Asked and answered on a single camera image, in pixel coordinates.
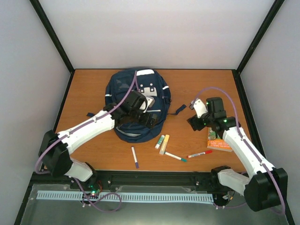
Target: backpack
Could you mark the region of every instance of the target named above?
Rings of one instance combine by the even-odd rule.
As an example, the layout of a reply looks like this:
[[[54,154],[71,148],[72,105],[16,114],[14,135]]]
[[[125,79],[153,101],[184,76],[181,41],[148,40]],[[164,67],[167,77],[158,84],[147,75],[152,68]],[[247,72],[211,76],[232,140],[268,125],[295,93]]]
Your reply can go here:
[[[105,90],[105,104],[120,101],[125,96],[137,71],[136,78],[140,92],[145,96],[151,96],[155,102],[147,112],[154,113],[158,117],[157,124],[150,129],[138,123],[122,124],[115,127],[117,136],[128,143],[142,143],[158,136],[163,128],[171,103],[169,86],[162,76],[152,69],[126,69],[114,74]]]

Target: book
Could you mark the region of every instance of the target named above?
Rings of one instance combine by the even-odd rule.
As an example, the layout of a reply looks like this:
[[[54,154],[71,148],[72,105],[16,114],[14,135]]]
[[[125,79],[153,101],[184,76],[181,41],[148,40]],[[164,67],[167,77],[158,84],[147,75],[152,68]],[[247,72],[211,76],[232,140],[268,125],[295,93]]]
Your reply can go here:
[[[216,132],[208,128],[207,148],[222,151],[233,151],[232,148],[219,136],[216,138]]]

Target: wooden table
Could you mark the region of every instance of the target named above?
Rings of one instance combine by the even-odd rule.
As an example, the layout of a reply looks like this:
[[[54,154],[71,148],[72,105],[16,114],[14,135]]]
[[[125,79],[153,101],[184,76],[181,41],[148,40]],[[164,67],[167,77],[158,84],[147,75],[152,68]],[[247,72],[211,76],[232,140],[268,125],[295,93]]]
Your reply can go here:
[[[57,127],[57,132],[71,128],[86,119],[87,113],[97,113],[105,105],[105,88],[117,69],[77,69]],[[172,103],[169,112],[175,112],[182,104],[189,105],[201,89],[216,86],[224,89],[233,98],[239,121],[249,132],[240,104],[231,70],[157,70],[170,87]],[[226,96],[217,90],[208,90],[201,95],[205,101],[210,97],[222,97],[227,116],[233,116],[233,108]],[[177,116],[169,115],[161,134],[169,134],[167,151],[186,157],[207,150],[207,128],[193,131],[187,119],[195,115],[186,108]],[[134,144],[140,171],[210,172],[217,166],[228,165],[237,172],[245,171],[234,152],[214,150],[213,153],[194,157],[182,162],[166,155],[159,155],[154,148],[159,136],[146,143]],[[131,152],[132,144],[120,140],[113,130],[105,132],[82,145],[72,157],[90,163],[97,170],[136,171]]]

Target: gray floor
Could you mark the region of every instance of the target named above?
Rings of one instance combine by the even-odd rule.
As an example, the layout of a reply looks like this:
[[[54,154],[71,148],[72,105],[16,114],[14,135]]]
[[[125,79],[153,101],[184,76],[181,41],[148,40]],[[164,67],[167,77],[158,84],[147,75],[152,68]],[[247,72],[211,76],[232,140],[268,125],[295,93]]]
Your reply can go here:
[[[287,225],[284,216],[270,210],[253,212],[248,206],[238,209],[218,209],[212,205],[197,203],[123,203],[119,211],[101,213],[92,207],[83,208],[74,201],[36,200],[37,190],[62,190],[63,185],[35,186],[23,216],[23,225]],[[145,192],[178,192],[169,187]],[[243,197],[235,195],[228,206],[243,203]],[[117,207],[116,202],[100,202],[106,210]]]

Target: red marker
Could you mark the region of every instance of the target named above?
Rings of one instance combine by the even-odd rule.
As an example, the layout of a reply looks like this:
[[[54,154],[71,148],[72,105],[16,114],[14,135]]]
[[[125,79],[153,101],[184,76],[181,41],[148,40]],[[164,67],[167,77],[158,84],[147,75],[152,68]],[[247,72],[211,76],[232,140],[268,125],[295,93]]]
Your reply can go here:
[[[200,156],[200,155],[205,155],[205,154],[209,154],[209,153],[212,153],[212,150],[208,150],[208,151],[205,151],[205,152],[193,154],[193,155],[190,155],[190,156],[187,156],[187,157],[188,157],[188,158],[191,158],[191,157]]]

